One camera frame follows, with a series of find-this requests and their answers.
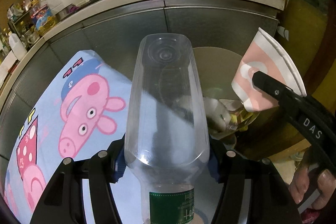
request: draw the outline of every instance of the oil bottle label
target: oil bottle label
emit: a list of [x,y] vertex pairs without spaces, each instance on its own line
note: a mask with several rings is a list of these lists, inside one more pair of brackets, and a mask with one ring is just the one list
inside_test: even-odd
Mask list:
[[194,189],[149,193],[151,224],[185,224],[194,218]]

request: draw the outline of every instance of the crushed paper cup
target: crushed paper cup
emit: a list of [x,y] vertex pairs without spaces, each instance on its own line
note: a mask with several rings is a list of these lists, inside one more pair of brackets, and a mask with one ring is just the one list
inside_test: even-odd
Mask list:
[[253,86],[252,76],[257,71],[262,71],[280,81],[299,96],[307,96],[301,75],[293,60],[283,47],[261,28],[258,29],[243,56],[231,83],[248,112],[278,106],[277,100]]

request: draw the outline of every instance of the peppa pig cloth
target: peppa pig cloth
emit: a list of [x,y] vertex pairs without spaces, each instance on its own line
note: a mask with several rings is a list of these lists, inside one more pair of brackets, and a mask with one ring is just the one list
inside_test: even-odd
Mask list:
[[[89,159],[123,137],[131,86],[94,51],[75,54],[50,83],[18,132],[6,174],[4,199],[22,224],[30,223],[63,158]],[[143,224],[140,184],[131,171],[126,168],[110,186],[122,223]],[[221,187],[207,169],[196,182],[195,207],[204,224],[211,221]],[[94,224],[88,180],[83,201],[86,222]]]

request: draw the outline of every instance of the metal screw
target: metal screw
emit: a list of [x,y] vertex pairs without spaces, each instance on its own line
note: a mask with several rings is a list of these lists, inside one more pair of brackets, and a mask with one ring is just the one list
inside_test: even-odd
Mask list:
[[229,150],[228,152],[226,152],[226,155],[230,158],[233,158],[236,156],[236,152]]
[[105,150],[102,150],[102,151],[100,151],[99,153],[98,153],[98,157],[99,158],[104,158],[104,157],[106,157],[107,156],[107,151],[105,151]]
[[65,165],[71,163],[71,158],[65,158],[65,159],[63,160],[63,163],[64,163]]
[[271,163],[270,159],[268,158],[263,158],[261,161],[263,162],[263,164],[266,164],[266,165],[269,165]]

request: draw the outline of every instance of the cartoon pig ear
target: cartoon pig ear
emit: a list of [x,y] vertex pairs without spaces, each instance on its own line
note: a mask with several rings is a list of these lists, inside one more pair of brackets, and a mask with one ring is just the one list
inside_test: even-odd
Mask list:
[[97,127],[99,131],[106,135],[111,135],[117,130],[117,124],[109,117],[101,116],[98,120]]
[[126,106],[124,99],[120,97],[110,97],[105,109],[112,112],[123,110]]

